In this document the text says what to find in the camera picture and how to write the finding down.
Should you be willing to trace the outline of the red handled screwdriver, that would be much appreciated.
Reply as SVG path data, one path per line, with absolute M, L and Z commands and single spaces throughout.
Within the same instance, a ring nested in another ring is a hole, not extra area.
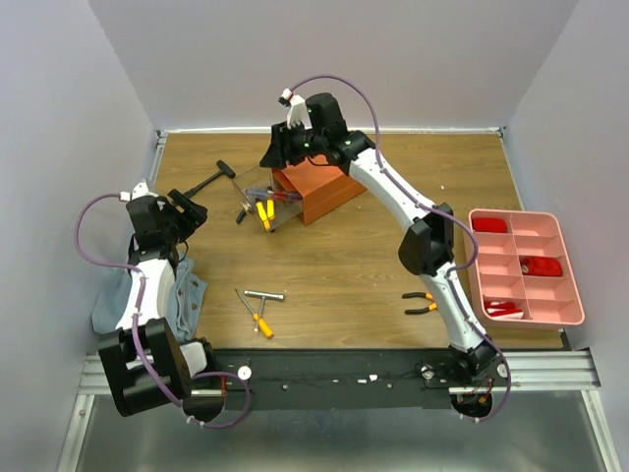
M 273 192 L 271 196 L 281 202 L 299 202 L 302 196 L 295 192 Z

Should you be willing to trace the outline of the grey handled screwdriver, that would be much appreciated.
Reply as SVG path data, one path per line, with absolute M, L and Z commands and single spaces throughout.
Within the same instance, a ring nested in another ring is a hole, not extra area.
M 248 188 L 245 190 L 245 195 L 248 198 L 267 200 L 275 196 L 273 191 L 268 189 Z

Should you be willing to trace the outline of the orange drawer cabinet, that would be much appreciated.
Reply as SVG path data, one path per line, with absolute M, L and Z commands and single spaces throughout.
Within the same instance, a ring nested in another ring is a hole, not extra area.
M 273 177 L 286 190 L 301 198 L 305 226 L 362 194 L 366 188 L 335 166 L 315 166 L 306 161 L 273 170 Z

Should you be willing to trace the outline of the small yellow handled screwdriver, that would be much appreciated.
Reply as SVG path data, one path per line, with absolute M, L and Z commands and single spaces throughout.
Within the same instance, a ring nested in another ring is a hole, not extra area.
M 274 199 L 268 199 L 266 201 L 266 215 L 269 220 L 275 219 L 275 202 Z

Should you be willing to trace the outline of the clear top drawer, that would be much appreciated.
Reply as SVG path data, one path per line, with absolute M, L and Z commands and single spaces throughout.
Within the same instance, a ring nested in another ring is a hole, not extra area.
M 236 176 L 233 186 L 243 212 L 266 233 L 303 213 L 301 194 L 279 170 L 252 167 Z

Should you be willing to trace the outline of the metal T-handle wrench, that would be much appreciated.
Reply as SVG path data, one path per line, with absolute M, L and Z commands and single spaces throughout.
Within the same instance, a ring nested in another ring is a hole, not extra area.
M 245 290 L 244 294 L 246 297 L 259 300 L 259 307 L 257 309 L 257 312 L 262 317 L 264 314 L 264 308 L 267 301 L 283 302 L 285 300 L 285 295 L 283 293 L 270 293 L 270 292 L 264 292 L 264 291 L 258 291 L 258 290 Z

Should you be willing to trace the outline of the orange handled screwdriver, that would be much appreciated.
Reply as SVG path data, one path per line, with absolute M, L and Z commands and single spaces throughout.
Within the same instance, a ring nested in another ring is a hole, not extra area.
M 253 309 L 250 303 L 245 299 L 245 296 L 238 289 L 235 290 L 235 293 L 254 321 L 254 332 L 261 333 L 266 339 L 271 339 L 274 336 L 274 331 L 271 329 L 270 325 Z

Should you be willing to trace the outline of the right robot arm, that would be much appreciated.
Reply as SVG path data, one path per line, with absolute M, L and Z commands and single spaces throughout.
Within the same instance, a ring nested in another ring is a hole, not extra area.
M 402 178 L 382 156 L 378 139 L 349 130 L 332 94 L 302 98 L 285 89 L 278 100 L 287 109 L 286 119 L 272 126 L 260 166 L 284 169 L 322 155 L 382 202 L 404 232 L 398 249 L 402 266 L 423 281 L 446 326 L 451 376 L 461 384 L 476 384 L 486 376 L 496 349 L 458 278 L 451 207 L 436 205 Z

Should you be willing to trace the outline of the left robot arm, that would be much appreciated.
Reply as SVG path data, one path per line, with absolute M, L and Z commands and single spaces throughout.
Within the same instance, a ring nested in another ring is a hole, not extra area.
M 125 267 L 132 284 L 121 319 L 99 339 L 98 355 L 117 410 L 129 417 L 181 402 L 193 386 L 211 386 L 218 366 L 207 340 L 180 343 L 166 319 L 177 247 L 206 222 L 207 209 L 175 189 L 159 196 L 146 182 L 121 193 L 120 200 L 134 228 Z

